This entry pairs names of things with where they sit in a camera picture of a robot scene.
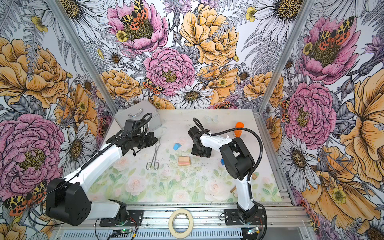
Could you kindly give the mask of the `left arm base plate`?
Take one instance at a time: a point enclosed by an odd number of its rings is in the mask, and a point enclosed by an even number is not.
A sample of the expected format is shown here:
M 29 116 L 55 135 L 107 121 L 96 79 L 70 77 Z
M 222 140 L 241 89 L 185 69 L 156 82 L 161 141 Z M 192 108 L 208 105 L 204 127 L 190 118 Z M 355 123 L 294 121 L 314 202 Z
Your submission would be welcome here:
M 140 227 L 142 225 L 144 211 L 143 210 L 125 210 L 115 218 L 101 219 L 100 227 Z

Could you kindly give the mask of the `light blue triangular block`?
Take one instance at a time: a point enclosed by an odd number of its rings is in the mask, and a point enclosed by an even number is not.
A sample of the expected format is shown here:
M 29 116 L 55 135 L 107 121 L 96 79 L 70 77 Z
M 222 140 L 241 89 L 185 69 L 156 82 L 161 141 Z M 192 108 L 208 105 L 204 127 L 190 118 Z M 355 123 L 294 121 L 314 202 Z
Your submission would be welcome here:
M 180 143 L 175 143 L 173 150 L 177 151 L 182 145 Z

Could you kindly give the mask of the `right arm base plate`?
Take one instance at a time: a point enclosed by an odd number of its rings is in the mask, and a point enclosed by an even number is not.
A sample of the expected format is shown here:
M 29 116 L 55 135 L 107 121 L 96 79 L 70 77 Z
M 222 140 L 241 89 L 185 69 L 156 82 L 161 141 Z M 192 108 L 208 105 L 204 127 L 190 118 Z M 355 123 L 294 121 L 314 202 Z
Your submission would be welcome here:
M 238 215 L 237 209 L 225 209 L 224 210 L 225 223 L 227 226 L 240 226 L 240 225 L 249 225 L 249 226 L 261 226 L 265 225 L 267 219 L 266 211 L 259 209 L 257 214 L 252 217 L 247 222 L 242 222 Z

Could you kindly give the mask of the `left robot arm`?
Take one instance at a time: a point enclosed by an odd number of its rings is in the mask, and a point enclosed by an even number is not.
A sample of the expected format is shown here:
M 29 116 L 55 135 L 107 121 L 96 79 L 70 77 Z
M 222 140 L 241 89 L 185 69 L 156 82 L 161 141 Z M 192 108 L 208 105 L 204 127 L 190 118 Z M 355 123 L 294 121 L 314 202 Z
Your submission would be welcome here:
M 158 138 L 148 128 L 150 117 L 147 114 L 140 120 L 127 120 L 124 129 L 107 139 L 85 164 L 63 179 L 49 182 L 46 215 L 71 226 L 93 219 L 108 219 L 123 225 L 129 218 L 125 203 L 89 200 L 87 193 L 102 173 L 127 152 L 133 151 L 135 155 L 157 143 Z

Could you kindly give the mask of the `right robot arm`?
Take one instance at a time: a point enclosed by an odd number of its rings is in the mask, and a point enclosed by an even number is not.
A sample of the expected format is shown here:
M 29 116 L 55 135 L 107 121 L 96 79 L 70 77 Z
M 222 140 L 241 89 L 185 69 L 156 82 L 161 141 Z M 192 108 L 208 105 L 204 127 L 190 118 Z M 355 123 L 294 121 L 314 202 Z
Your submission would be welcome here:
M 197 127 L 190 128 L 188 135 L 194 143 L 192 155 L 210 158 L 213 150 L 221 154 L 227 172 L 236 180 L 239 218 L 244 224 L 250 223 L 258 211 L 253 199 L 250 181 L 255 160 L 243 140 L 205 134 Z

